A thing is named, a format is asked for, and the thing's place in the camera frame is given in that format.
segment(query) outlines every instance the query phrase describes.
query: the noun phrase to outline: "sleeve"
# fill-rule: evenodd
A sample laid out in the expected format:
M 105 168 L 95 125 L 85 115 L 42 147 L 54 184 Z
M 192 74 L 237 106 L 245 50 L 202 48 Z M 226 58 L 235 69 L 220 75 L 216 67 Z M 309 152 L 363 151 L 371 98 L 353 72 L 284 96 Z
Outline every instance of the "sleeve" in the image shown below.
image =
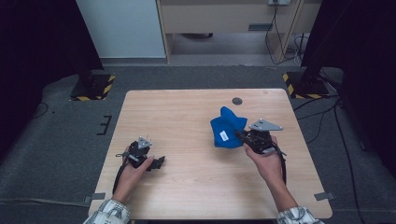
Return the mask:
M 322 221 L 315 219 L 311 212 L 305 207 L 293 207 L 277 215 L 278 224 L 324 224 Z
M 83 224 L 126 224 L 130 219 L 131 213 L 122 203 L 106 200 Z

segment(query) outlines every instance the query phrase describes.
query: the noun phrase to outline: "light wood tabletop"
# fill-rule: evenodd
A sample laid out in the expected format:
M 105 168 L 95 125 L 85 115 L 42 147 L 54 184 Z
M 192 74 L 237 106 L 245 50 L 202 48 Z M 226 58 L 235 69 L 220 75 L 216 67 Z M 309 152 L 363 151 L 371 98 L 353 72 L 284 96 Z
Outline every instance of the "light wood tabletop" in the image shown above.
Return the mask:
M 233 98 L 242 100 L 233 104 Z M 276 218 L 276 206 L 253 161 L 242 147 L 214 146 L 210 120 L 222 106 L 248 125 L 265 119 L 287 154 L 287 185 L 297 203 L 315 217 L 332 215 L 290 100 L 281 89 L 129 91 L 112 137 L 96 193 L 111 198 L 121 158 L 116 154 L 139 136 L 152 142 L 148 155 L 165 156 L 161 169 L 146 172 L 126 204 L 133 219 Z M 93 200 L 90 214 L 104 200 Z

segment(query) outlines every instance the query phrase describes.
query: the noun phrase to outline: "person's right hand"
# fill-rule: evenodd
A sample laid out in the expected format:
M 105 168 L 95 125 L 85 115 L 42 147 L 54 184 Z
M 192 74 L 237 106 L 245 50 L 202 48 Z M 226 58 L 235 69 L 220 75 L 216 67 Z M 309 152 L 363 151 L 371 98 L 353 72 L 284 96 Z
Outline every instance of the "person's right hand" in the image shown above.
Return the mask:
M 271 136 L 274 143 L 277 144 L 276 138 Z M 282 168 L 280 164 L 279 155 L 276 152 L 268 154 L 257 154 L 253 149 L 244 144 L 247 155 L 254 161 L 259 170 L 259 174 L 262 178 L 268 181 L 282 180 Z

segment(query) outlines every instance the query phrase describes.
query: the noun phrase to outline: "white wall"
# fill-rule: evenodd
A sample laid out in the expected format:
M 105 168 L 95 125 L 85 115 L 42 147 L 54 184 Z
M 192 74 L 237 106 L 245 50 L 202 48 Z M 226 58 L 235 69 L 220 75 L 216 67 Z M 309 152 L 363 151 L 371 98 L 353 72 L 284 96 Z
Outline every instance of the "white wall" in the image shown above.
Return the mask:
M 101 58 L 165 58 L 155 0 L 77 0 Z

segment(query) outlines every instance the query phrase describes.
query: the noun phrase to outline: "power outlet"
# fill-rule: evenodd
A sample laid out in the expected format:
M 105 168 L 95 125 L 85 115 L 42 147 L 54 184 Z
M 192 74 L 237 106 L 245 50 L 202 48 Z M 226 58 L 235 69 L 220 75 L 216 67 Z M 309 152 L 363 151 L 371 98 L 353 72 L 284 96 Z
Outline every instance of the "power outlet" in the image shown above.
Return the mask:
M 288 6 L 290 5 L 290 0 L 268 0 L 268 5 Z

